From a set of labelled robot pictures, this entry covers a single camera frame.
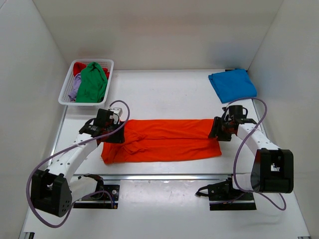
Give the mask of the orange t shirt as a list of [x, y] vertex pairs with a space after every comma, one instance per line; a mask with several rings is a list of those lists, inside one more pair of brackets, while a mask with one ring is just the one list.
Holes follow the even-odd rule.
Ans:
[[105, 164], [173, 162], [221, 156], [219, 142], [209, 138], [212, 119], [129, 120], [124, 143], [105, 142]]

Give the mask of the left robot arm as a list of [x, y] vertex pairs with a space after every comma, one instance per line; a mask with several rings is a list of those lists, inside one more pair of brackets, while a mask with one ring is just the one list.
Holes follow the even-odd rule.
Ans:
[[62, 217], [77, 200], [104, 195], [101, 176], [85, 174], [75, 177], [74, 174], [100, 143], [125, 141], [124, 122], [120, 120], [122, 113], [121, 108], [99, 109], [96, 117], [79, 130], [70, 150], [61, 153], [45, 170], [37, 169], [33, 173], [30, 202], [34, 208]]

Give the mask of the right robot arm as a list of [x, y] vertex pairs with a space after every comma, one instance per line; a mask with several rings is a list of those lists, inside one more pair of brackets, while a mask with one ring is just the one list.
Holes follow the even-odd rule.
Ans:
[[[232, 182], [223, 187], [228, 199], [236, 199], [241, 191], [254, 193], [289, 194], [294, 188], [294, 156], [288, 149], [272, 143], [254, 119], [247, 118], [248, 110], [242, 105], [224, 107], [224, 114], [215, 117], [209, 138], [229, 142], [233, 135], [242, 140], [235, 155]], [[255, 159], [251, 173], [236, 173], [237, 161], [243, 146]]]

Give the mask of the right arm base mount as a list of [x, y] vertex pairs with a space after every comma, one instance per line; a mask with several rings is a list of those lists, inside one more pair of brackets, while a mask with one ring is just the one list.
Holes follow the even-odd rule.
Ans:
[[231, 178], [203, 186], [197, 190], [195, 196], [208, 197], [210, 211], [257, 210], [253, 194], [233, 188]]

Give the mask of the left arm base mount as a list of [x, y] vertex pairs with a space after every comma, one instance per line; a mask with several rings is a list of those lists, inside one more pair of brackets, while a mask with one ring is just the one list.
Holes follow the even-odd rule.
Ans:
[[119, 207], [119, 184], [108, 184], [95, 174], [78, 176], [72, 195], [76, 209], [110, 209]]

